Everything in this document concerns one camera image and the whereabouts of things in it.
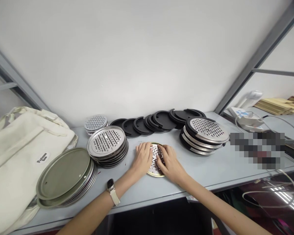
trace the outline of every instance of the green metal lid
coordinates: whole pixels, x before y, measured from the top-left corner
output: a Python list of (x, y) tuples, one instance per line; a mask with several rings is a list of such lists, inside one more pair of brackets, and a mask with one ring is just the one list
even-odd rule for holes
[(89, 180), (88, 176), (90, 174), (93, 174), (93, 172), (95, 170), (96, 170), (95, 169), (95, 163), (94, 163), (94, 161), (91, 161), (91, 163), (89, 164), (89, 167), (87, 168), (87, 171), (85, 172), (85, 174), (82, 175), (79, 182), (77, 184), (75, 184), (73, 188), (71, 188), (65, 194), (63, 194), (60, 197), (57, 197), (55, 199), (44, 200), (44, 199), (41, 199), (41, 198), (37, 198), (38, 206), (40, 208), (43, 208), (43, 209), (50, 209), (50, 208), (53, 208), (53, 207), (56, 207), (56, 206), (60, 206), (62, 203), (67, 202), (72, 197), (74, 197), (76, 193), (78, 193), (80, 191), (80, 189)]
[(52, 200), (72, 189), (84, 176), (90, 165), (90, 156), (84, 148), (70, 149), (54, 159), (41, 174), (37, 197)]

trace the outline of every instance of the canvas bag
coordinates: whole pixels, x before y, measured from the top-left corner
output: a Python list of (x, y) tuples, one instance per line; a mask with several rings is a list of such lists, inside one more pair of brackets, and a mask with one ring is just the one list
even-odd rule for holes
[(26, 208), (36, 195), (38, 178), (72, 141), (76, 144), (74, 136), (63, 120), (45, 110), (17, 107), (0, 118), (1, 234), (17, 229), (25, 224), (24, 218), (30, 220), (36, 214), (37, 206)]

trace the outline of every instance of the right hand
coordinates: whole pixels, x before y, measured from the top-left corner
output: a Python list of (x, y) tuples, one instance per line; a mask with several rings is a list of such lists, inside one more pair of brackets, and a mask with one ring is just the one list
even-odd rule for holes
[(161, 171), (166, 177), (168, 177), (173, 183), (178, 184), (180, 187), (184, 187), (185, 182), (189, 175), (186, 173), (182, 165), (176, 158), (175, 150), (169, 145), (158, 145), (160, 148), (164, 162), (166, 165), (163, 165), (159, 156), (157, 156), (157, 164), (160, 167)]

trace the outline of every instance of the gray shelf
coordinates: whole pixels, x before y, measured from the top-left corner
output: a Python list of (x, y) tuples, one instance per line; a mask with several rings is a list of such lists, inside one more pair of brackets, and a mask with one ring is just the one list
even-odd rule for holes
[[(238, 132), (236, 127), (216, 113), (206, 113), (208, 118), (216, 120), (227, 128), (229, 132)], [(85, 147), (88, 135), (83, 128), (74, 129), (79, 136), (78, 147)], [(135, 146), (141, 142), (155, 141), (174, 147), (178, 160), (185, 170), (208, 190), (221, 190), (232, 188), (249, 181), (269, 176), (266, 170), (257, 169), (248, 159), (242, 158), (228, 142), (225, 147), (218, 149), (209, 157), (201, 157), (186, 150), (179, 140), (179, 130), (167, 133), (155, 133), (146, 137), (128, 138), (129, 152), (125, 160), (113, 169), (99, 169), (97, 179), (91, 190), (76, 204), (53, 210), (40, 209), (31, 222), (11, 233), (13, 235), (34, 233), (48, 230), (66, 224), (80, 210), (101, 194), (110, 179), (118, 179), (131, 166), (135, 156)], [(285, 159), (285, 171), (294, 170), (294, 163)], [(118, 207), (113, 208), (109, 214), (128, 211), (180, 197), (188, 196), (180, 187), (171, 183), (166, 177), (154, 178), (145, 175), (138, 183), (131, 187), (121, 198)]]

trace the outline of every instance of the white watch strap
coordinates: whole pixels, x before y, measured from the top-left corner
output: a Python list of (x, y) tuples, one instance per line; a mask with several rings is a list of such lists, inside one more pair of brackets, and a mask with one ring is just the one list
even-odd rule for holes
[(117, 196), (117, 194), (116, 194), (116, 192), (115, 192), (115, 189), (112, 189), (112, 190), (110, 191), (110, 196), (111, 196), (111, 198), (112, 198), (112, 201), (113, 201), (114, 205), (115, 205), (115, 206), (119, 205), (120, 200), (119, 200), (119, 198), (118, 198), (118, 196)]

